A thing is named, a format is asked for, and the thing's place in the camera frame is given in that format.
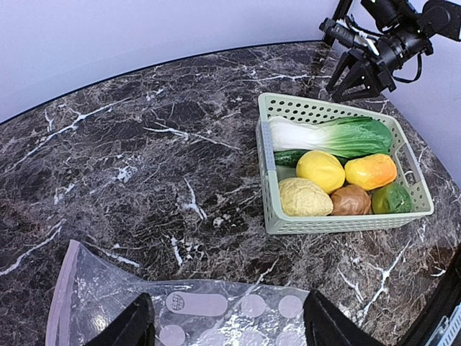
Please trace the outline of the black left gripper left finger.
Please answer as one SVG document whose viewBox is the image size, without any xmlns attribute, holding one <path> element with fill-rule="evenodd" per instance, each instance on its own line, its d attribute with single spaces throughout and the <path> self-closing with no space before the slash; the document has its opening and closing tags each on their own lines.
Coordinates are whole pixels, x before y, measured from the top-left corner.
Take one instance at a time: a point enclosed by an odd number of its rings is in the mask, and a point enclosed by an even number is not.
<svg viewBox="0 0 461 346">
<path fill-rule="evenodd" d="M 141 293 L 111 324 L 85 346 L 155 345 L 155 311 L 151 296 Z"/>
</svg>

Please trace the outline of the green white bok choy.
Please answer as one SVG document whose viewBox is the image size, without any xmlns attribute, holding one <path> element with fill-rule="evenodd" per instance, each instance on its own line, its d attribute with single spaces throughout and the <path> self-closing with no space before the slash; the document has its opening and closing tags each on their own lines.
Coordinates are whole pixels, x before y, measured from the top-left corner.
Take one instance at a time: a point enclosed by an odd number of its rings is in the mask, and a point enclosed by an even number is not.
<svg viewBox="0 0 461 346">
<path fill-rule="evenodd" d="M 391 131 L 370 117 L 340 117 L 314 125 L 273 117 L 269 129 L 274 151 L 323 151 L 346 159 L 388 154 L 393 142 Z"/>
</svg>

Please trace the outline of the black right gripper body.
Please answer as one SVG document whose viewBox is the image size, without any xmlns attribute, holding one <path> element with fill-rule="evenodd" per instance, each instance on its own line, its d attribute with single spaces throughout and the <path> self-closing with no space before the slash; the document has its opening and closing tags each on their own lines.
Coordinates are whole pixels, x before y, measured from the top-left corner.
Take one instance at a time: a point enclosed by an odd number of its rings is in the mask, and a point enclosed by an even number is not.
<svg viewBox="0 0 461 346">
<path fill-rule="evenodd" d="M 395 82 L 411 84 L 422 75 L 422 55 L 432 54 L 432 44 L 423 34 L 384 34 L 379 38 L 368 37 L 367 91 L 381 92 L 396 89 Z M 404 63 L 416 56 L 417 70 L 412 79 L 394 76 Z"/>
</svg>

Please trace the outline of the clear zip top bag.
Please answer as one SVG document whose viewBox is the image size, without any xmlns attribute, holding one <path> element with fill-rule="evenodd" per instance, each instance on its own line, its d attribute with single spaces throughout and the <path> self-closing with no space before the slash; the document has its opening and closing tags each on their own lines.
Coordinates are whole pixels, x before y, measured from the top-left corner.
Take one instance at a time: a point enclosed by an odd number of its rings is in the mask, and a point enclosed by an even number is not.
<svg viewBox="0 0 461 346">
<path fill-rule="evenodd" d="M 145 281 L 68 245 L 53 294 L 46 345 L 84 345 L 138 296 L 149 296 L 156 345 L 306 345 L 297 288 L 223 280 Z"/>
</svg>

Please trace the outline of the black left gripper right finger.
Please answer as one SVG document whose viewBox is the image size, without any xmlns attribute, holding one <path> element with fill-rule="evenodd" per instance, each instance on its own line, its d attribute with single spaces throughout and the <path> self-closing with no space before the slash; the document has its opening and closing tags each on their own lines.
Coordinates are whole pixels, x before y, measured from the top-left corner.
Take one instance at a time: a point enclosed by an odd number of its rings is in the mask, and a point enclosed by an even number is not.
<svg viewBox="0 0 461 346">
<path fill-rule="evenodd" d="M 318 290 L 311 290 L 303 303 L 303 321 L 307 345 L 382 345 L 357 327 Z"/>
</svg>

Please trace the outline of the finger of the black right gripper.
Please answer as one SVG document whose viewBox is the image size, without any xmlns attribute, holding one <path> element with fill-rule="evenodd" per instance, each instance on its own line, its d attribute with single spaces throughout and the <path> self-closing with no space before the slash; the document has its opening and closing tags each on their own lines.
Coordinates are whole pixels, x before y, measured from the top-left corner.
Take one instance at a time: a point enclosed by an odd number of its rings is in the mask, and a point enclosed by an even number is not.
<svg viewBox="0 0 461 346">
<path fill-rule="evenodd" d="M 358 50 L 349 50 L 343 53 L 327 84 L 328 92 L 341 90 L 342 92 L 367 91 L 364 78 L 364 67 L 366 64 L 366 53 Z"/>
<path fill-rule="evenodd" d="M 340 61 L 331 77 L 331 96 L 335 102 L 373 98 L 388 82 L 389 70 L 384 63 Z"/>
</svg>

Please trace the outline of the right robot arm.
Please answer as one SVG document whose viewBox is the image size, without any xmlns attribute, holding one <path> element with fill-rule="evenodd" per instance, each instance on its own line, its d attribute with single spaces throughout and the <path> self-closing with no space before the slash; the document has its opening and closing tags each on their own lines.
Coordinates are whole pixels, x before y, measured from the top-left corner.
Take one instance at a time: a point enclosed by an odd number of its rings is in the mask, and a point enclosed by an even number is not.
<svg viewBox="0 0 461 346">
<path fill-rule="evenodd" d="M 409 79 L 395 76 L 404 63 L 434 50 L 431 38 L 440 35 L 460 41 L 460 5 L 451 1 L 427 1 L 417 12 L 409 1 L 362 1 L 377 31 L 360 27 L 353 17 L 327 18 L 320 30 L 338 40 L 347 52 L 327 84 L 335 102 L 377 97 L 383 90 L 393 92 L 396 83 Z"/>
</svg>

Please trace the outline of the orange yellow mango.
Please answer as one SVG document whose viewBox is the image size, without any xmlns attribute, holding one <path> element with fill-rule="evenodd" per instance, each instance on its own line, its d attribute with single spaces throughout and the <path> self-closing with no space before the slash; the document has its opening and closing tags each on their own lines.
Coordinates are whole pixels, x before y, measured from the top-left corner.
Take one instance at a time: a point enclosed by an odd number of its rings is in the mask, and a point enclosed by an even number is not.
<svg viewBox="0 0 461 346">
<path fill-rule="evenodd" d="M 386 154 L 373 154 L 348 161 L 344 166 L 346 181 L 369 191 L 393 182 L 397 167 Z"/>
</svg>

